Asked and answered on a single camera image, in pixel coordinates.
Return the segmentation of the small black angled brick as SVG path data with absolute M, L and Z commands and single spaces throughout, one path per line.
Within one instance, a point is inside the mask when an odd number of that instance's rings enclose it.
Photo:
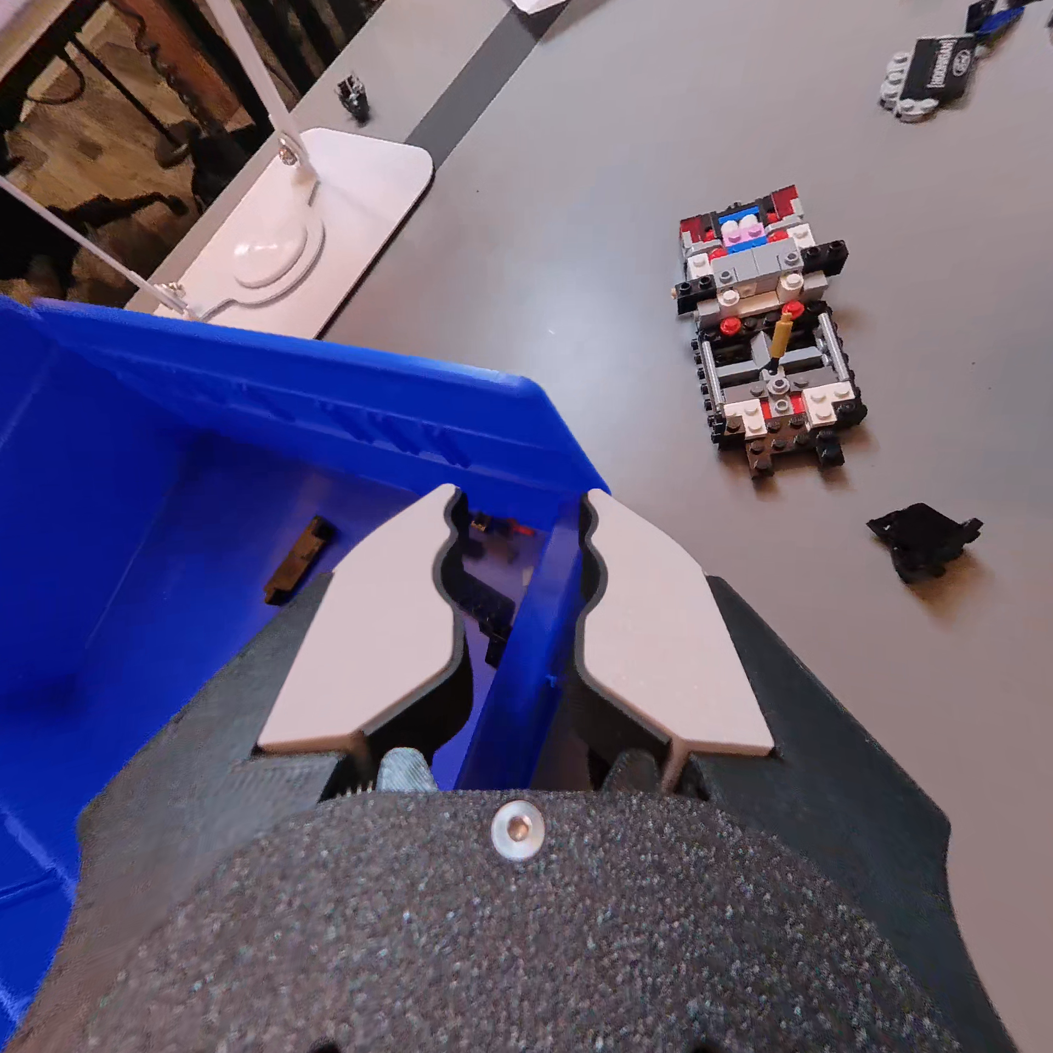
M 480 579 L 469 576 L 465 608 L 488 639 L 484 660 L 500 665 L 511 635 L 516 605 L 512 599 Z

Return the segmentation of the black brick axle assembly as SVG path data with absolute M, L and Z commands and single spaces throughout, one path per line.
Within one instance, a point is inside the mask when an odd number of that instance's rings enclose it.
M 888 62 L 879 105 L 903 123 L 917 123 L 957 102 L 971 83 L 977 46 L 974 33 L 919 38 L 911 52 Z

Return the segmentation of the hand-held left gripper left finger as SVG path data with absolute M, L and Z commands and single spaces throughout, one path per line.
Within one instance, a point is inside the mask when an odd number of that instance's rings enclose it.
M 437 486 L 335 567 L 259 733 L 262 753 L 377 758 L 405 744 L 433 755 L 465 726 L 465 619 L 442 581 L 461 497 Z

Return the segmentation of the large blue plastic bin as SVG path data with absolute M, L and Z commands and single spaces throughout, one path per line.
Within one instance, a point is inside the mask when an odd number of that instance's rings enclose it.
M 415 496 L 542 532 L 610 493 L 521 376 L 123 309 L 2 298 L 2 1047 L 87 878 L 90 802 L 309 581 Z

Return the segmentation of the brick car model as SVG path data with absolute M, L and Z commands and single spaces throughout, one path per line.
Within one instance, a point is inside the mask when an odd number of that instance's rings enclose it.
M 719 452 L 744 454 L 754 479 L 779 457 L 845 464 L 842 433 L 868 409 L 824 294 L 849 258 L 817 240 L 794 183 L 679 222 L 678 318 L 691 349 L 706 428 Z

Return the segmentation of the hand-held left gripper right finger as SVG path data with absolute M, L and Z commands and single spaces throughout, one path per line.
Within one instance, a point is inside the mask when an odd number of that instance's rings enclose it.
M 774 738 L 704 570 L 603 490 L 582 499 L 572 706 L 605 763 L 647 752 L 664 791 L 694 754 L 766 757 Z

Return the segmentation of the white book stand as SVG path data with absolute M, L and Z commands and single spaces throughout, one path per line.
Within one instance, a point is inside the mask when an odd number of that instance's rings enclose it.
M 267 108 L 277 144 L 179 279 L 151 282 L 7 179 L 2 188 L 134 283 L 165 317 L 317 337 L 428 191 L 433 159 L 406 143 L 299 131 L 236 7 L 208 7 Z

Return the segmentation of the long black brick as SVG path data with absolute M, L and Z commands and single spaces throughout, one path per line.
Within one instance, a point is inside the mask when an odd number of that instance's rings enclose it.
M 334 524 L 321 515 L 309 520 L 307 526 L 270 575 L 264 587 L 264 602 L 267 605 L 283 605 L 295 596 L 336 533 Z

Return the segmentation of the black mudguard brick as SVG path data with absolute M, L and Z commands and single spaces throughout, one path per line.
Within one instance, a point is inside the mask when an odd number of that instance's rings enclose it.
M 941 577 L 946 567 L 963 555 L 984 523 L 971 518 L 956 521 L 925 503 L 914 503 L 867 522 L 874 536 L 888 547 L 893 568 L 906 585 Z

